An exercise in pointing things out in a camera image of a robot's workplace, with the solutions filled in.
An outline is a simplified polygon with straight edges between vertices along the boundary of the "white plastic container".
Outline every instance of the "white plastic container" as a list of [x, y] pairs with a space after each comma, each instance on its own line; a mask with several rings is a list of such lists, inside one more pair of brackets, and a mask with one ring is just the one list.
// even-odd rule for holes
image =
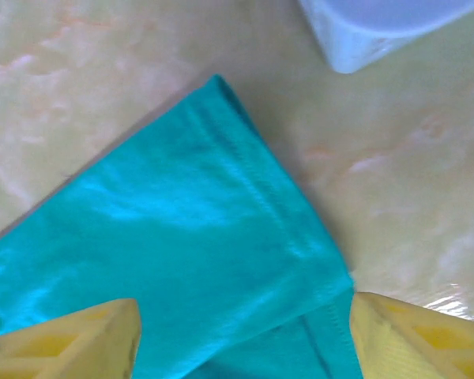
[[474, 0], [299, 0], [329, 64], [354, 73], [474, 11]]

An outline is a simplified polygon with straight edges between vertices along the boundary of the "yellow plastic part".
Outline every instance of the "yellow plastic part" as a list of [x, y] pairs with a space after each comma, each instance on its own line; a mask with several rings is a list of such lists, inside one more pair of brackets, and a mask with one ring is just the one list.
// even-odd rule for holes
[[352, 335], [366, 379], [474, 379], [474, 322], [358, 293]]
[[140, 336], [137, 302], [106, 302], [0, 336], [0, 379], [127, 379]]

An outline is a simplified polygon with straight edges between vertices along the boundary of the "marble floor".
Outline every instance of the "marble floor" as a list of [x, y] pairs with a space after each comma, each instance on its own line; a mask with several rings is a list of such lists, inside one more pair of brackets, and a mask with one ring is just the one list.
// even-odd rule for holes
[[474, 14], [344, 76], [293, 0], [0, 0], [0, 231], [212, 73], [359, 290], [474, 320]]

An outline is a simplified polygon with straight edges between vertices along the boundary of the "floor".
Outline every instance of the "floor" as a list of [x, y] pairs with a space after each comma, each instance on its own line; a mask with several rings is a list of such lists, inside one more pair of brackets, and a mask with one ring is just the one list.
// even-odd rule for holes
[[212, 73], [359, 290], [474, 320], [474, 14], [345, 76], [293, 0], [0, 0], [0, 231]]

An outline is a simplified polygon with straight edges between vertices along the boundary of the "teal garment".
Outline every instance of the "teal garment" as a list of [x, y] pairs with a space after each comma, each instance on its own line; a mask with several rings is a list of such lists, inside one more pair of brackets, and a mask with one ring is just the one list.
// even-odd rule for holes
[[214, 77], [0, 239], [0, 334], [136, 298], [134, 378], [361, 378], [352, 285]]

